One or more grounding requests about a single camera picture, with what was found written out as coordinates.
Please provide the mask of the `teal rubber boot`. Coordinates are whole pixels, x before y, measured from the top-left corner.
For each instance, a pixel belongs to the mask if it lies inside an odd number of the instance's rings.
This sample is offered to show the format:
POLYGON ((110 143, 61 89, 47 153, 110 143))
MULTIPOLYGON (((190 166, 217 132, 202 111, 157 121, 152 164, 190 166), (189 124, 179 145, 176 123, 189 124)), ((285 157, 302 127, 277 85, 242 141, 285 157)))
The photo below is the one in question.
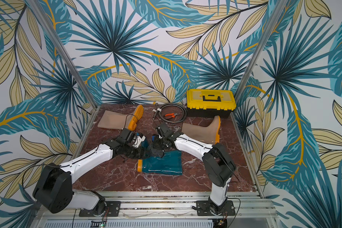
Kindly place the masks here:
POLYGON ((181 151, 166 152, 161 157, 138 160, 137 171, 164 175, 182 175, 181 151))

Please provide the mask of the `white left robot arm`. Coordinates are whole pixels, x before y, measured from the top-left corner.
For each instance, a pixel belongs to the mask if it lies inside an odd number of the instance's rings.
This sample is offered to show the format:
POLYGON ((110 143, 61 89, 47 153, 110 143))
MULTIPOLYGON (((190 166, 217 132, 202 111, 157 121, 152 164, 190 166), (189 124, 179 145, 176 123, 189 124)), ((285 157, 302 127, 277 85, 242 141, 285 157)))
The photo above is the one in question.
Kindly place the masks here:
POLYGON ((147 146, 145 138, 125 144, 110 140, 76 159, 60 165, 50 163, 43 168, 32 195, 53 214, 64 209, 84 209, 95 216, 102 216, 107 210, 105 198, 95 191, 74 190, 73 184, 84 174, 118 155, 130 159, 144 158, 147 146))

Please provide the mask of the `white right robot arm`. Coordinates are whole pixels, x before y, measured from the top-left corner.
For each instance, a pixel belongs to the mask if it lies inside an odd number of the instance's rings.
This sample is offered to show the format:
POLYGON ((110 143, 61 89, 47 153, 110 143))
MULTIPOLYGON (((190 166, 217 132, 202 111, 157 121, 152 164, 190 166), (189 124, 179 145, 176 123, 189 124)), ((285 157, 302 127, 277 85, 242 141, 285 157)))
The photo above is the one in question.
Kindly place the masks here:
POLYGON ((210 204, 216 207, 224 205, 227 201, 228 185, 236 166, 223 144, 200 142, 181 131, 174 132, 165 123, 158 126, 156 131, 158 135, 148 146, 148 154, 154 157, 163 157, 166 151, 175 149, 200 159, 212 182, 210 204))

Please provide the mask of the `beige rubber boot left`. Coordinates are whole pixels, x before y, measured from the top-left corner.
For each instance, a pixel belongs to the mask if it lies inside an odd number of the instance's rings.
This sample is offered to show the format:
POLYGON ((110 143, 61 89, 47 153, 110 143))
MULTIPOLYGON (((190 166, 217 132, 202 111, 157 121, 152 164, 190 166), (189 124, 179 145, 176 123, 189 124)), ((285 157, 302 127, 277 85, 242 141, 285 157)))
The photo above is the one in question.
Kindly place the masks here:
POLYGON ((134 131, 137 122, 142 118, 144 112, 143 106, 138 105, 130 114, 120 114, 106 110, 98 123, 99 128, 104 129, 128 129, 134 131))

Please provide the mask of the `beige rubber boot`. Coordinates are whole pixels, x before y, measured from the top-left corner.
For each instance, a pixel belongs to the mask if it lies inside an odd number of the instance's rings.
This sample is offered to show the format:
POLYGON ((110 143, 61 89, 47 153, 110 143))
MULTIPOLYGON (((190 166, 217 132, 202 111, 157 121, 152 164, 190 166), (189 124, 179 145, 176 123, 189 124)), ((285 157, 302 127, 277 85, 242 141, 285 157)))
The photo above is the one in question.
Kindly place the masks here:
POLYGON ((209 126, 192 125, 183 123, 182 132, 188 137, 198 140, 203 143, 216 144, 220 142, 220 116, 214 116, 212 123, 209 126))
POLYGON ((142 118, 144 112, 143 106, 138 105, 130 114, 120 114, 106 110, 98 123, 99 128, 104 129, 128 129, 134 131, 137 122, 142 118))

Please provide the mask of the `beige rubber boot right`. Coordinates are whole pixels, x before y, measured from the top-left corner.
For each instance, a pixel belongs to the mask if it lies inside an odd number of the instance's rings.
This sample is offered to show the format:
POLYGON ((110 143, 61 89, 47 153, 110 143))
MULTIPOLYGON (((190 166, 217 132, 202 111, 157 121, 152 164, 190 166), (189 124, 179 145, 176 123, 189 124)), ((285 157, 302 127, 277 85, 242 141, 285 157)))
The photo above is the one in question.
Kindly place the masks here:
POLYGON ((183 123, 182 132, 188 137, 198 140, 203 143, 216 144, 220 142, 220 116, 214 116, 212 123, 209 126, 192 125, 183 123))

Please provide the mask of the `yellow and black toolbox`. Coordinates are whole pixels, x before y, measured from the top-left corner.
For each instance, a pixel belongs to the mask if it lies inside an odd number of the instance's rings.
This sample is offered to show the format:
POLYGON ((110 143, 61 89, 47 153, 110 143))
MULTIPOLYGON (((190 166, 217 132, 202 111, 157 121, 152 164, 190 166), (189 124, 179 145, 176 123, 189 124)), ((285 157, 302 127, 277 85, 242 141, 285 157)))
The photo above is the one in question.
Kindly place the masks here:
POLYGON ((237 107, 230 90, 190 89, 187 91, 187 116, 228 118, 237 107))

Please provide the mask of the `red handled pliers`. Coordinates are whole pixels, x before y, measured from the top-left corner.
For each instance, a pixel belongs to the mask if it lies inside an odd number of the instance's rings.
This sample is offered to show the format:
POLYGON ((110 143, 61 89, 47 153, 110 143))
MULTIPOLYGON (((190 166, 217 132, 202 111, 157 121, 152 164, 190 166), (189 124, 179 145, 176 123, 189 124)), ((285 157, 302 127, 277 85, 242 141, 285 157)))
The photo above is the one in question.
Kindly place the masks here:
POLYGON ((168 120, 168 119, 175 118, 178 115, 180 115, 180 113, 168 113, 164 115, 164 118, 168 120))

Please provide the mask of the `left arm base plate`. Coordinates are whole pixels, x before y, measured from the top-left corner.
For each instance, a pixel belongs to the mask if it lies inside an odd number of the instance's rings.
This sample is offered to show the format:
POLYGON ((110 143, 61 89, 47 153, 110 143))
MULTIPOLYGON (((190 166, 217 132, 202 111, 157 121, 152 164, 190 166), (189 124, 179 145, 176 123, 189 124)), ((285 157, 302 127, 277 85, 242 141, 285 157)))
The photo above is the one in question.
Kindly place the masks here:
POLYGON ((120 211, 120 201, 104 201, 92 210, 81 209, 79 217, 117 217, 120 211))

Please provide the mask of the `aluminium mounting rail frame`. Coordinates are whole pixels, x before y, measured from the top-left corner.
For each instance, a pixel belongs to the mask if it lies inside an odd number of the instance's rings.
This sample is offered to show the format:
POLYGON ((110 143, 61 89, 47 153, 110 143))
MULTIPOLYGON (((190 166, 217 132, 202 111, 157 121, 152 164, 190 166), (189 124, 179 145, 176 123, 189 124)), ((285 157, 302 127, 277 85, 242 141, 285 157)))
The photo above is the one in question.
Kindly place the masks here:
POLYGON ((258 192, 229 192, 229 209, 219 216, 204 213, 197 204, 209 192, 103 192, 112 207, 107 218, 82 216, 79 209, 52 214, 40 209, 33 228, 281 228, 271 199, 258 192))

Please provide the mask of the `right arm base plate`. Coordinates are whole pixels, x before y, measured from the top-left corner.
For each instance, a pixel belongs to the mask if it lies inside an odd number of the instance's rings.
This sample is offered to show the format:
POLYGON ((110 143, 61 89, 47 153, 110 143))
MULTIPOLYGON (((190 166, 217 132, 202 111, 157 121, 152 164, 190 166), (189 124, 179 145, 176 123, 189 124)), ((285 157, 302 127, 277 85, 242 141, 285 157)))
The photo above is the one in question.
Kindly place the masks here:
POLYGON ((236 214, 231 200, 225 200, 219 206, 211 200, 199 200, 192 208, 197 211, 198 216, 234 216, 236 214))

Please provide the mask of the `left aluminium corner post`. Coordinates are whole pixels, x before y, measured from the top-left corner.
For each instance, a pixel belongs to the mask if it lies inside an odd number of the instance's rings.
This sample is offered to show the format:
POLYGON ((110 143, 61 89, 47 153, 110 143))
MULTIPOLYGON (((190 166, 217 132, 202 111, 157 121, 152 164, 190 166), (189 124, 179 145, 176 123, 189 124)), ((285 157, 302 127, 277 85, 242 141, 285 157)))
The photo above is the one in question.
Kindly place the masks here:
POLYGON ((37 17, 39 23, 42 25, 44 31, 49 36, 52 41, 54 47, 57 49, 59 55, 62 57, 62 60, 68 67, 70 73, 74 77, 75 81, 78 84, 78 87, 82 90, 85 95, 86 100, 90 103, 93 109, 97 109, 97 103, 93 99, 92 95, 89 93, 82 77, 80 76, 76 66, 74 65, 70 55, 66 51, 62 41, 60 40, 56 30, 50 24, 49 18, 45 15, 44 9, 41 7, 39 1, 28 0, 27 1, 29 7, 33 10, 34 15, 37 17))

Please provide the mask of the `aluminium corner post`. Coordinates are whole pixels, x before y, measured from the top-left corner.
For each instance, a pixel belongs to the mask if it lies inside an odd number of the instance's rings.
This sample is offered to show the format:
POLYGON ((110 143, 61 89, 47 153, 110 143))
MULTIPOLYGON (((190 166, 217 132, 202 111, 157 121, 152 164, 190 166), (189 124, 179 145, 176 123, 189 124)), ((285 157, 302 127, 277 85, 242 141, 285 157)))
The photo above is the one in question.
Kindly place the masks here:
POLYGON ((238 50, 242 54, 247 54, 247 56, 251 58, 241 80, 239 81, 239 86, 235 93, 236 100, 240 99, 242 90, 248 81, 253 67, 259 55, 262 53, 263 48, 267 44, 268 39, 274 30, 275 24, 279 20, 286 4, 287 1, 270 1, 260 27, 240 44, 238 50))
POLYGON ((74 77, 75 81, 78 84, 78 87, 82 90, 85 95, 86 100, 90 103, 93 109, 97 109, 97 103, 93 99, 92 95, 89 93, 82 77, 80 76, 76 66, 74 65, 70 55, 66 51, 62 41, 60 40, 56 30, 50 24, 49 18, 45 15, 44 9, 41 7, 39 1, 28 0, 27 1, 29 7, 33 10, 34 15, 37 17, 39 23, 42 25, 44 31, 49 36, 52 41, 54 47, 57 49, 59 55, 62 57, 62 60, 68 67, 70 73, 74 77))

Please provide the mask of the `right aluminium corner post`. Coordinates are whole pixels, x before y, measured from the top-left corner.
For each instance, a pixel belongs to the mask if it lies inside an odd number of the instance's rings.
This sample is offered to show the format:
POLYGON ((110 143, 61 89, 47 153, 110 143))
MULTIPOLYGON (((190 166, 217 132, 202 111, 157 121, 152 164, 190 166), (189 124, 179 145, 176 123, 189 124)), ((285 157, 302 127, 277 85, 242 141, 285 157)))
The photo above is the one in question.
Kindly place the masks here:
POLYGON ((259 55, 262 53, 263 48, 267 44, 268 39, 274 30, 275 24, 279 20, 286 4, 287 1, 270 1, 260 27, 240 44, 238 50, 242 54, 247 54, 247 56, 251 58, 241 80, 239 81, 239 86, 235 93, 236 100, 240 99, 242 90, 248 81, 253 67, 259 55))

